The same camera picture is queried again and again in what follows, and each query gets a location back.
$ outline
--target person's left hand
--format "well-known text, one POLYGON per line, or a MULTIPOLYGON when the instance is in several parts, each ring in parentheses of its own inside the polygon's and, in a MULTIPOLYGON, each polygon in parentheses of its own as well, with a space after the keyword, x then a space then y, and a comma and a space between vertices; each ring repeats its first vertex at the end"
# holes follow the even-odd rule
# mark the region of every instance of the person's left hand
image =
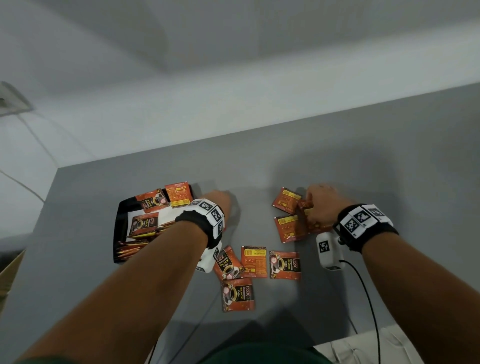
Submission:
POLYGON ((232 207, 230 195, 227 192, 213 190, 207 194, 204 194, 200 198, 206 198, 220 206, 223 214, 225 215, 225 226, 227 226, 227 220, 230 217, 230 211, 232 207))

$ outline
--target person's left arm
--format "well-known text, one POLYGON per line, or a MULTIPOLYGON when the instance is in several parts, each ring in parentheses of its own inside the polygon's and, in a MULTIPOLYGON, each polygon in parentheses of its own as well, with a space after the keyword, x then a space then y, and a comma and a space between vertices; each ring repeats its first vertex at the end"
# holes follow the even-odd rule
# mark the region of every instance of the person's left arm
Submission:
MULTIPOLYGON (((213 191, 227 221, 230 198, 213 191)), ((108 277, 19 359, 61 356, 79 364, 144 363, 170 321, 207 246, 179 221, 108 277)))

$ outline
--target wristband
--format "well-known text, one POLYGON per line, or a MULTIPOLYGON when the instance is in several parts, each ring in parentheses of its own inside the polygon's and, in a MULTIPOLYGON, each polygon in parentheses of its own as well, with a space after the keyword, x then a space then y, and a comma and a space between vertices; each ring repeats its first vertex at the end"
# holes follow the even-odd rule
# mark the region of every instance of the wristband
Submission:
POLYGON ((368 240, 382 232, 398 231, 392 221, 375 205, 357 204, 344 208, 338 214, 333 229, 350 250, 360 252, 368 240))
POLYGON ((196 224, 208 237, 207 249, 215 248, 225 228, 225 215, 216 203, 206 198, 197 198, 183 207, 183 212, 175 219, 196 224))

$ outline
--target person's right arm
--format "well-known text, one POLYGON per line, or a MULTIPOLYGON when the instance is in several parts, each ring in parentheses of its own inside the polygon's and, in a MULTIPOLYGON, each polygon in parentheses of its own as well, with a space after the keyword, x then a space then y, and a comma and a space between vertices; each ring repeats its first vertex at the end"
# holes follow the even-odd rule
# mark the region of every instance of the person's right arm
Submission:
MULTIPOLYGON (((353 204, 325 185, 309 187, 309 216, 332 223, 353 204)), ((422 360, 430 363, 480 362, 480 294, 441 265, 385 232, 362 249, 365 265, 395 321, 422 360)))

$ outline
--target wall socket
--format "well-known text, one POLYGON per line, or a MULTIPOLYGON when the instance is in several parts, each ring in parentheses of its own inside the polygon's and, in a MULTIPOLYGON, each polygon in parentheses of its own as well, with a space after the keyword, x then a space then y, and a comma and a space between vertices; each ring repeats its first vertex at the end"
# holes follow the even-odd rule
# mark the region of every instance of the wall socket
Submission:
POLYGON ((0 118, 32 110, 32 105, 15 87, 8 82, 0 82, 0 118))

